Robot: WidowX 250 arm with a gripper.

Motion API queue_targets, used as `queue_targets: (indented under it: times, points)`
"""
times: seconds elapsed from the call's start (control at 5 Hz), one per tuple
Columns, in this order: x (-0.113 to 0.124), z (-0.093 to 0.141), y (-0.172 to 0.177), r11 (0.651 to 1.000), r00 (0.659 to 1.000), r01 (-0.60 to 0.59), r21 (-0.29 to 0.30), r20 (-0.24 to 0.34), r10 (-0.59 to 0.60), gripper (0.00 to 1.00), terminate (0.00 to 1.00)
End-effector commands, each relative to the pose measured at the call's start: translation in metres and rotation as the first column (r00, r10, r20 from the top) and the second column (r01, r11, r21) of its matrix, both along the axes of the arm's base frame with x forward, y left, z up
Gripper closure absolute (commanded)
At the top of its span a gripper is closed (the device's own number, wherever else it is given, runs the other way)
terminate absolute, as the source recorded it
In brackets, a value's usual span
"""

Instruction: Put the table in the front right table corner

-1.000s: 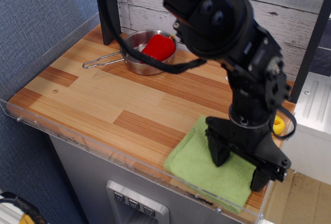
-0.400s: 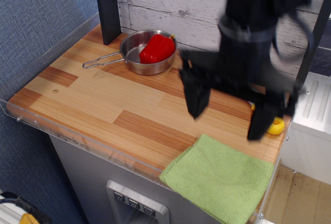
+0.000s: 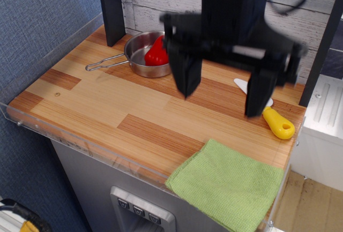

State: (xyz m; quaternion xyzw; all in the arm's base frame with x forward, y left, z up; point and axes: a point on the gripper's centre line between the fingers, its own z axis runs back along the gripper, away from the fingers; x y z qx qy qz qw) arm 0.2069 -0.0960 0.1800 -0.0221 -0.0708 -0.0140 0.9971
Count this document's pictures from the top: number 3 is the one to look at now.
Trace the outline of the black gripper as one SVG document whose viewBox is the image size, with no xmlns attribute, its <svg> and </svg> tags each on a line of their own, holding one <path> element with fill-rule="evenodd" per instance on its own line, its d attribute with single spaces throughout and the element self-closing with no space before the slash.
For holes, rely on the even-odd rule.
<svg viewBox="0 0 343 232">
<path fill-rule="evenodd" d="M 268 0 L 202 0 L 199 13 L 164 13 L 164 45 L 177 89 L 198 87 L 204 59 L 251 72 L 246 117 L 260 116 L 276 86 L 295 83 L 305 45 L 265 21 Z"/>
</svg>

